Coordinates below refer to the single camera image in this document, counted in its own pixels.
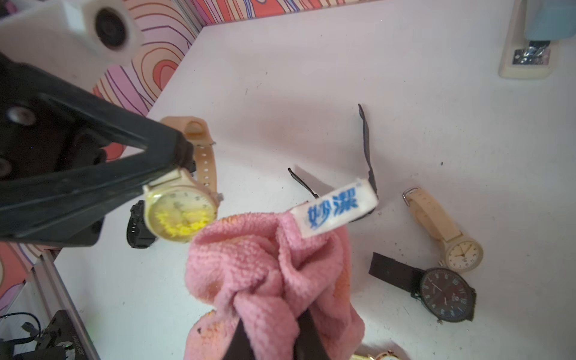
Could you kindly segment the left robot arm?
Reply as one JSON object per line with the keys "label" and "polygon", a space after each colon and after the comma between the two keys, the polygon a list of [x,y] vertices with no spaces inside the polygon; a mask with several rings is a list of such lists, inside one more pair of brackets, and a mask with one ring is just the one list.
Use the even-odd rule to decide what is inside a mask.
{"label": "left robot arm", "polygon": [[140,30],[120,1],[18,1],[1,11],[1,240],[87,247],[148,183],[195,170],[183,135],[91,93]]}

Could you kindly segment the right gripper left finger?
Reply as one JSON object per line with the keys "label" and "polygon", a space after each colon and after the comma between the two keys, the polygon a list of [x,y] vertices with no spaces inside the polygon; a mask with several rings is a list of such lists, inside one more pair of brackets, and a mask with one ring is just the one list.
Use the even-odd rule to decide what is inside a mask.
{"label": "right gripper left finger", "polygon": [[240,319],[223,360],[255,360],[245,326]]}

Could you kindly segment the beige looped watch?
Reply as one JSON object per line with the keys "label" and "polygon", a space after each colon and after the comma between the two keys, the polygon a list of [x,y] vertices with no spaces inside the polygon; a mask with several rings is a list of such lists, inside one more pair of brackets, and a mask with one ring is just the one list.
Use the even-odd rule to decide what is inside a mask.
{"label": "beige looped watch", "polygon": [[481,244],[463,232],[444,207],[426,190],[411,187],[402,193],[415,222],[442,248],[440,264],[466,273],[476,269],[484,258]]}
{"label": "beige looped watch", "polygon": [[218,193],[215,142],[201,118],[170,116],[161,123],[180,131],[192,146],[186,153],[192,156],[197,175],[180,166],[145,185],[144,221],[159,238],[189,242],[217,219],[224,199]]}

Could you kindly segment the pink cloth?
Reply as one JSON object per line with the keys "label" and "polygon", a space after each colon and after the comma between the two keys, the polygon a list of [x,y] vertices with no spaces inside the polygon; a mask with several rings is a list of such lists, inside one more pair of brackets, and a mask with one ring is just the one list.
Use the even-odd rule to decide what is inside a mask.
{"label": "pink cloth", "polygon": [[309,312],[330,359],[349,359],[365,334],[351,303],[349,222],[373,211],[366,179],[282,213],[207,226],[190,244],[185,283],[211,306],[190,330],[186,359],[221,359],[243,325],[257,359],[291,359]]}

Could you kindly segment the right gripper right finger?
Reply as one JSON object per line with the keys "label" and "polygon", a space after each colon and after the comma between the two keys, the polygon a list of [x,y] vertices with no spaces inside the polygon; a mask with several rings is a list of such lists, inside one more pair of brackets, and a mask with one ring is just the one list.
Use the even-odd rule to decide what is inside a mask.
{"label": "right gripper right finger", "polygon": [[330,360],[309,309],[299,318],[300,333],[293,348],[294,360]]}

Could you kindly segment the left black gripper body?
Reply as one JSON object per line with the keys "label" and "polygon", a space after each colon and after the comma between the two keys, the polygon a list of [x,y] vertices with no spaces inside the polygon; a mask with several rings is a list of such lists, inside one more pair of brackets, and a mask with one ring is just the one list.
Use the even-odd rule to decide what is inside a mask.
{"label": "left black gripper body", "polygon": [[29,64],[1,56],[1,240],[89,247],[104,216],[80,204],[73,171],[105,162],[79,100],[98,99]]}

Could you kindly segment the beige strap yellow dial watch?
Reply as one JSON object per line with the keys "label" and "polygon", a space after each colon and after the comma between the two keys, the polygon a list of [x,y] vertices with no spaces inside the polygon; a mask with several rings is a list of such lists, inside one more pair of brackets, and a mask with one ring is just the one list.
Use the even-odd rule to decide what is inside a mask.
{"label": "beige strap yellow dial watch", "polygon": [[354,354],[350,360],[401,360],[392,351],[381,352],[378,355],[358,355]]}

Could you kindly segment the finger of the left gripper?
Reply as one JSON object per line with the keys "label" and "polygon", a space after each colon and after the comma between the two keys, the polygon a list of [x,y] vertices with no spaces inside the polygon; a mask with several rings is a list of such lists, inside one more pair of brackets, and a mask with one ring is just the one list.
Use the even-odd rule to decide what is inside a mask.
{"label": "finger of the left gripper", "polygon": [[121,160],[1,183],[1,237],[76,241],[143,186],[180,164],[177,150],[144,151]]}
{"label": "finger of the left gripper", "polygon": [[117,107],[86,91],[42,93],[40,99],[55,120],[56,133],[63,136],[55,147],[59,169],[102,164],[106,157],[103,147],[111,143],[143,150],[146,164],[133,165],[134,169],[150,169],[163,152],[169,158],[158,162],[162,168],[192,167],[193,146],[172,127]]}

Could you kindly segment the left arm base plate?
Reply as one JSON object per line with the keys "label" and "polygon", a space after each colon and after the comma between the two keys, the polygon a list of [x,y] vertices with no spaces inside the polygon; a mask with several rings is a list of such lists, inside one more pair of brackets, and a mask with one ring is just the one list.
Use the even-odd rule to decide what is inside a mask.
{"label": "left arm base plate", "polygon": [[33,313],[1,316],[2,359],[99,359],[85,326],[69,310],[58,310],[43,327]]}

